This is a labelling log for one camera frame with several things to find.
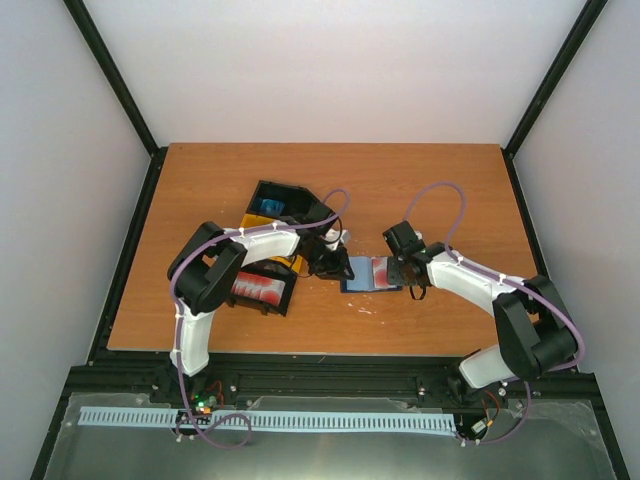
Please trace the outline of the black frame post right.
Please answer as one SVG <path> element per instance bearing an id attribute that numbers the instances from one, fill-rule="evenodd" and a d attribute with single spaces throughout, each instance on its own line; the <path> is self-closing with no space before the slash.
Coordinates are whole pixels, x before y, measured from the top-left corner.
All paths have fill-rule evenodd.
<path id="1" fill-rule="evenodd" d="M 514 132 L 503 148 L 503 152 L 509 159 L 513 160 L 524 144 L 607 3 L 607 0 L 588 0 L 584 3 Z"/>

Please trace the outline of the black bin with blue cards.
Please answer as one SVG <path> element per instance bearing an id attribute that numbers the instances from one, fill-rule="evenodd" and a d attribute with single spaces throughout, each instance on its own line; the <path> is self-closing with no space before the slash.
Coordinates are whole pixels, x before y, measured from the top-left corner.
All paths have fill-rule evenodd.
<path id="1" fill-rule="evenodd" d="M 280 200 L 285 204 L 282 214 L 276 218 L 307 214 L 312 206 L 319 202 L 307 188 L 259 180 L 245 213 L 262 216 L 259 214 L 259 205 L 263 198 Z"/>

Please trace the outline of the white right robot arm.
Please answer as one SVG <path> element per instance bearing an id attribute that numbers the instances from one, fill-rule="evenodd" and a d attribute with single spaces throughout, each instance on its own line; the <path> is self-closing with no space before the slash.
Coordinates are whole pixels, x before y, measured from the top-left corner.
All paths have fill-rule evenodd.
<path id="1" fill-rule="evenodd" d="M 546 372 L 569 368 L 584 342 L 554 284 L 538 275 L 507 276 L 464 257 L 443 243 L 427 246 L 408 221 L 387 229 L 391 251 L 388 282 L 452 293 L 489 314 L 497 344 L 464 358 L 450 377 L 450 388 L 479 390 L 512 379 L 533 381 Z"/>

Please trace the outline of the metal base plate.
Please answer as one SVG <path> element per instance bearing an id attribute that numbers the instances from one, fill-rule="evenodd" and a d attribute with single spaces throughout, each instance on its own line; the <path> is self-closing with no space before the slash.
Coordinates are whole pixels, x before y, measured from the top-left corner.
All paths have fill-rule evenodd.
<path id="1" fill-rule="evenodd" d="M 263 397 L 243 419 L 217 414 L 202 440 L 192 426 L 80 426 L 80 409 L 171 408 L 144 395 L 70 399 L 47 479 L 622 479 L 586 401 L 512 401 L 483 441 L 412 433 L 269 433 L 250 411 L 432 413 L 382 399 Z"/>

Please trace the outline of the blue card holder wallet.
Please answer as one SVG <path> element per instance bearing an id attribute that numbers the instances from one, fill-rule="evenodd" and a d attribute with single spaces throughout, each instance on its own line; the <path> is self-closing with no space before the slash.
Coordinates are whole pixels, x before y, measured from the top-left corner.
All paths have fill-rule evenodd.
<path id="1" fill-rule="evenodd" d="M 354 271 L 354 279 L 340 282 L 340 291 L 342 293 L 396 292 L 402 290 L 402 287 L 396 286 L 389 290 L 375 290 L 373 288 L 372 258 L 365 256 L 349 257 Z"/>

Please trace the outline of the black bin with red cards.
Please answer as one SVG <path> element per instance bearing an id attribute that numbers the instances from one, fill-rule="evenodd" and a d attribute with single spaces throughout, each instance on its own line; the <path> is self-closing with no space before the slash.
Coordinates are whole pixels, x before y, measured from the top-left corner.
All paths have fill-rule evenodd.
<path id="1" fill-rule="evenodd" d="M 226 304 L 255 309 L 263 315 L 286 316 L 297 278 L 295 271 L 278 261 L 249 264 L 236 276 Z"/>

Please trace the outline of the blue card stack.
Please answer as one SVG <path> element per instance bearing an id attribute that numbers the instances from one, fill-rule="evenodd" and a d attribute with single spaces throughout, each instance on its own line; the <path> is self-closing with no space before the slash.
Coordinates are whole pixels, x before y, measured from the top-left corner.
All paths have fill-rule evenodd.
<path id="1" fill-rule="evenodd" d="M 276 199 L 263 198 L 259 205 L 259 214 L 266 217 L 276 218 L 282 214 L 285 204 Z"/>

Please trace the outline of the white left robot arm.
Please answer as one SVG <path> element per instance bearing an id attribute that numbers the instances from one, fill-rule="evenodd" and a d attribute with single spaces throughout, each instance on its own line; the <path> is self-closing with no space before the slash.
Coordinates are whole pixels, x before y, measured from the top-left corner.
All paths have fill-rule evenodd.
<path id="1" fill-rule="evenodd" d="M 352 280 L 343 239 L 344 209 L 322 202 L 306 215 L 281 217 L 249 228 L 222 228 L 203 223 L 168 270 L 169 295 L 175 308 L 170 352 L 178 373 L 172 388 L 186 402 L 201 400 L 208 378 L 208 340 L 216 311 L 230 296 L 241 269 L 273 257 L 298 256 L 308 273 L 326 280 Z"/>

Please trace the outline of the red card stack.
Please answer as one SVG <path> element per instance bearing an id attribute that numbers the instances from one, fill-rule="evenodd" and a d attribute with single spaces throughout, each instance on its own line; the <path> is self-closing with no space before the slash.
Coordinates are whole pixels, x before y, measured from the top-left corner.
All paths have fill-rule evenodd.
<path id="1" fill-rule="evenodd" d="M 286 283 L 283 280 L 240 272 L 234 281 L 231 293 L 273 306 L 279 306 L 285 286 Z"/>

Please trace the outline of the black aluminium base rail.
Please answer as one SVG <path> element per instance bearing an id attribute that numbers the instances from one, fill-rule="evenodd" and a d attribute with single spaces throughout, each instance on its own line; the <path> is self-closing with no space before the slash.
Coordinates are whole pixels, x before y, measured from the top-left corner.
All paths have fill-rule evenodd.
<path id="1" fill-rule="evenodd" d="M 111 352 L 70 369 L 60 406 L 80 394 L 145 394 L 153 403 L 180 407 L 219 395 L 226 407 L 246 409 L 264 396 L 388 398 L 423 408 L 470 412 L 483 402 L 521 399 L 585 399 L 603 404 L 596 380 L 576 369 L 536 381 L 502 381 L 457 402 L 446 379 L 454 357 L 340 356 L 323 354 L 231 354 L 210 357 L 208 366 L 181 380 L 165 354 Z"/>

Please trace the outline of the black frame post left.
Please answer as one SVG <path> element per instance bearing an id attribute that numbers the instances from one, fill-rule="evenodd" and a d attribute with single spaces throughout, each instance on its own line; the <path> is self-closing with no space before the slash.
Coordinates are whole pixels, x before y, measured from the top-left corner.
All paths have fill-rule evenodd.
<path id="1" fill-rule="evenodd" d="M 160 147 L 155 140 L 85 2 L 64 0 L 63 4 L 150 160 L 163 162 L 167 148 Z"/>

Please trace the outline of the yellow bin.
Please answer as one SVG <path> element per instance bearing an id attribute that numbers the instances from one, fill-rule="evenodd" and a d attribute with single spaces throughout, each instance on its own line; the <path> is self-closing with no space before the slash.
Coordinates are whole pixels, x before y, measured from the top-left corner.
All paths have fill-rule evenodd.
<path id="1" fill-rule="evenodd" d="M 299 274 L 303 260 L 295 250 L 299 246 L 300 237 L 293 230 L 275 228 L 273 223 L 284 224 L 283 221 L 264 215 L 244 214 L 240 223 L 240 230 L 244 231 L 244 235 L 237 238 L 248 250 L 243 265 L 269 260 Z"/>

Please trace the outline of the black frame post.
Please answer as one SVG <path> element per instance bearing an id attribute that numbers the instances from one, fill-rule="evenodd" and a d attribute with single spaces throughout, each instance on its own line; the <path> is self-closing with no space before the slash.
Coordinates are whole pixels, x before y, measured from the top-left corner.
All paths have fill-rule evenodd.
<path id="1" fill-rule="evenodd" d="M 607 0 L 588 0 L 584 3 L 514 132 L 503 148 L 503 152 L 509 159 L 513 160 L 524 144 L 607 3 Z"/>
<path id="2" fill-rule="evenodd" d="M 167 148 L 160 147 L 155 140 L 85 2 L 64 0 L 63 4 L 150 160 L 163 162 Z"/>

